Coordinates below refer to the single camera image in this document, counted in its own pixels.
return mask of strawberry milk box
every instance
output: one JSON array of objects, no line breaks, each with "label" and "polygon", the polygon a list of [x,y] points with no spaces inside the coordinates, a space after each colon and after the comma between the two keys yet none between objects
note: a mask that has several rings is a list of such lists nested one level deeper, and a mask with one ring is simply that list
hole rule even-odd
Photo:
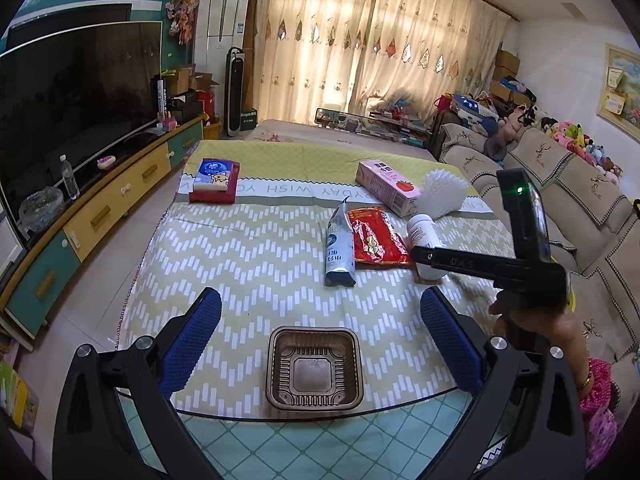
[{"label": "strawberry milk box", "polygon": [[358,164],[356,182],[367,188],[399,217],[413,215],[421,190],[381,160]]}]

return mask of sofa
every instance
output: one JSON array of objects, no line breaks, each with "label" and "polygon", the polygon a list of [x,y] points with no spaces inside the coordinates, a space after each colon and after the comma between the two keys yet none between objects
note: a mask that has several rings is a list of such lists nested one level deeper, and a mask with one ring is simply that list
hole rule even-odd
[{"label": "sofa", "polygon": [[[452,117],[437,132],[439,160],[460,168],[510,229],[496,177],[501,167],[481,153],[486,138]],[[520,129],[503,162],[525,168],[540,191],[551,253],[569,272],[591,356],[612,363],[621,393],[616,420],[622,425],[640,393],[633,362],[640,341],[640,219],[593,166],[532,126]]]}]

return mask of silver bolt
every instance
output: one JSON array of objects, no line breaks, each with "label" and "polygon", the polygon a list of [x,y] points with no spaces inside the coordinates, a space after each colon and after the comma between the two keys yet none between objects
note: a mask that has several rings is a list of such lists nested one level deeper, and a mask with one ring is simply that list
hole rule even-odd
[{"label": "silver bolt", "polygon": [[78,347],[76,350],[76,355],[78,357],[87,357],[91,353],[91,345],[84,344]]},{"label": "silver bolt", "polygon": [[564,357],[564,352],[562,351],[561,348],[557,346],[552,346],[549,349],[549,353],[552,355],[552,357],[555,357],[556,359],[562,359]]},{"label": "silver bolt", "polygon": [[500,336],[495,336],[491,338],[491,346],[496,350],[504,350],[507,348],[507,342]]},{"label": "silver bolt", "polygon": [[151,339],[148,335],[143,335],[136,339],[136,348],[138,350],[146,350],[154,343],[154,340]]}]

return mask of person's hand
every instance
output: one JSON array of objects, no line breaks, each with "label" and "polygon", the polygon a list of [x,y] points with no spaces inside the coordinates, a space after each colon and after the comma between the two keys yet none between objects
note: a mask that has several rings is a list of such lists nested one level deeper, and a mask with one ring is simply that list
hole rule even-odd
[{"label": "person's hand", "polygon": [[[500,315],[494,326],[494,334],[509,340],[509,327],[503,316],[508,316],[514,324],[527,332],[535,332],[549,339],[553,346],[564,352],[569,369],[574,376],[577,388],[589,377],[589,352],[582,336],[580,320],[568,308],[525,308],[519,294],[502,290],[489,313]],[[581,399],[589,395],[590,382],[578,392]]]}]

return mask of strawberry picture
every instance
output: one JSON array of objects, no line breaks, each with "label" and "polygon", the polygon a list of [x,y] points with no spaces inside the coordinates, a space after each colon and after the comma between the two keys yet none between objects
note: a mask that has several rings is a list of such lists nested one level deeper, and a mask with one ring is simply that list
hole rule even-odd
[{"label": "strawberry picture", "polygon": [[411,182],[405,182],[404,180],[396,183],[396,187],[400,191],[404,192],[413,191],[415,189],[414,185]]}]

